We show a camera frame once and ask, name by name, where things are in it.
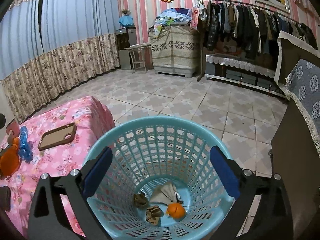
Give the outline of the blue plastic bag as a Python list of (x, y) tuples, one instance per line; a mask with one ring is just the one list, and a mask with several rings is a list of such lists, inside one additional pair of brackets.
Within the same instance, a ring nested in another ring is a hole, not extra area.
[(20, 146), (18, 150), (18, 155), (25, 162), (29, 163), (33, 159), (33, 153), (28, 143), (28, 130), (26, 126), (21, 127), (19, 139), (20, 139)]

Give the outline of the brown paper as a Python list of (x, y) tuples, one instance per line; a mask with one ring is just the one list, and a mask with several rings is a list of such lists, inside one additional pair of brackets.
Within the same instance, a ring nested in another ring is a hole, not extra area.
[(133, 204), (137, 208), (143, 208), (149, 204), (149, 201), (144, 192), (139, 192), (133, 195)]
[(146, 221), (153, 226), (157, 226), (160, 218), (162, 217), (162, 210), (158, 205), (153, 205), (147, 208), (146, 210)]

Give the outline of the orange mandarin fruit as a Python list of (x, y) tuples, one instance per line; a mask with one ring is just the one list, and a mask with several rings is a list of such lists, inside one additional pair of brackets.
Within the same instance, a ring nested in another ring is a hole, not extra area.
[(173, 219), (181, 219), (186, 215), (186, 211), (180, 203), (172, 203), (168, 205), (166, 214)]

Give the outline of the beige paper napkin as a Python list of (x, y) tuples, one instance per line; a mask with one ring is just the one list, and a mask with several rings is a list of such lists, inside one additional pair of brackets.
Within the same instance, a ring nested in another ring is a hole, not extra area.
[(167, 206), (173, 203), (183, 204), (180, 194), (172, 181), (167, 181), (166, 183), (157, 186), (150, 197), (150, 202)]

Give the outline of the black phone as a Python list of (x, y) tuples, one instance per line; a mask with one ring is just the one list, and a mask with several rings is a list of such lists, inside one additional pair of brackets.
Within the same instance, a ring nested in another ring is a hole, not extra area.
[(11, 209), (11, 190), (8, 186), (0, 187), (0, 207), (4, 211)]

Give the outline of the brown phone case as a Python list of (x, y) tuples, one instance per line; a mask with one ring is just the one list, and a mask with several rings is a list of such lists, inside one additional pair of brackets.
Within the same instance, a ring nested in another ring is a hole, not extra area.
[(70, 123), (44, 133), (39, 140), (38, 149), (44, 151), (59, 145), (72, 142), (76, 134), (76, 124)]

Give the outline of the pink floral tablecloth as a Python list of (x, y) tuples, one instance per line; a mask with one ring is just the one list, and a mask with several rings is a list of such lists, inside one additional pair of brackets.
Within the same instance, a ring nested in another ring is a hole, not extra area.
[[(76, 125), (72, 142), (44, 151), (38, 149), (44, 133), (70, 123)], [(86, 96), (32, 117), (23, 125), (28, 129), (33, 159), (30, 163), (22, 162), (11, 177), (1, 180), (1, 186), (11, 189), (11, 208), (7, 215), (26, 237), (31, 201), (41, 174), (65, 176), (75, 168), (80, 169), (93, 144), (114, 128), (115, 123), (112, 113), (102, 102)]]

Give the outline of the blue lace sofa cover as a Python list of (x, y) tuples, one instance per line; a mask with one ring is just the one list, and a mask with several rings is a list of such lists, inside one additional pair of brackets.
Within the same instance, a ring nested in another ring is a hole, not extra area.
[(300, 59), (286, 78), (285, 95), (296, 103), (319, 151), (319, 67)]

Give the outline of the low lace covered shelf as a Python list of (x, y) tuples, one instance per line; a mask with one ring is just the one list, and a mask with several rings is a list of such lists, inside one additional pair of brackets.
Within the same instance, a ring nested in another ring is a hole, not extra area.
[(204, 76), (207, 79), (232, 83), (238, 87), (285, 98), (274, 80), (275, 71), (234, 57), (207, 54)]

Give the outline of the blue floral curtain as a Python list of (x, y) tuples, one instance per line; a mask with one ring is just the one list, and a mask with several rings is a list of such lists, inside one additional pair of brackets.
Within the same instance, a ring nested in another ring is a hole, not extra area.
[(14, 0), (1, 21), (1, 87), (24, 121), (120, 66), (118, 0)]

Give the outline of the small metal stool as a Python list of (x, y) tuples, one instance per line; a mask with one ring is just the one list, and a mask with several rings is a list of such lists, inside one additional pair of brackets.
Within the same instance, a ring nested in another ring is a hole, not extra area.
[(137, 69), (141, 66), (144, 68), (146, 73), (148, 72), (146, 67), (146, 52), (150, 48), (150, 42), (135, 44), (128, 48), (125, 48), (125, 50), (129, 52), (132, 65), (131, 70), (133, 73), (136, 72)]

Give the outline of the cloth covered cabinet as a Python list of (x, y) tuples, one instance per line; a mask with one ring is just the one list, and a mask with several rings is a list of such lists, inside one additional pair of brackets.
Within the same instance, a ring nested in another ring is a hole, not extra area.
[(148, 35), (155, 73), (193, 77), (200, 66), (200, 34), (187, 24), (163, 26), (158, 35), (153, 27)]

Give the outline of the grey water dispenser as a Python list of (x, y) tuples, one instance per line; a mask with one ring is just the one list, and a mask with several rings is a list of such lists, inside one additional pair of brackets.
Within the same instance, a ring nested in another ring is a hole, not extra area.
[(122, 70), (132, 69), (132, 60), (129, 48), (137, 44), (137, 34), (135, 27), (127, 27), (116, 30), (117, 48), (120, 67)]

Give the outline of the blue covered potted plant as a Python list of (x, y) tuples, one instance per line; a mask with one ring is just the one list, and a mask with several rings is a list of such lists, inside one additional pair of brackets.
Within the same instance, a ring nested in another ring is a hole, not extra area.
[(122, 28), (134, 27), (133, 18), (131, 12), (128, 9), (123, 9), (121, 11), (122, 16), (119, 18), (119, 24)]

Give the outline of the pile of clothes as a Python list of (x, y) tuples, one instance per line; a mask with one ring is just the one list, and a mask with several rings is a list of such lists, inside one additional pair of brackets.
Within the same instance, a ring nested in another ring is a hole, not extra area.
[(187, 8), (170, 8), (156, 16), (153, 24), (153, 32), (156, 37), (162, 31), (164, 26), (170, 26), (173, 23), (190, 24), (191, 10)]

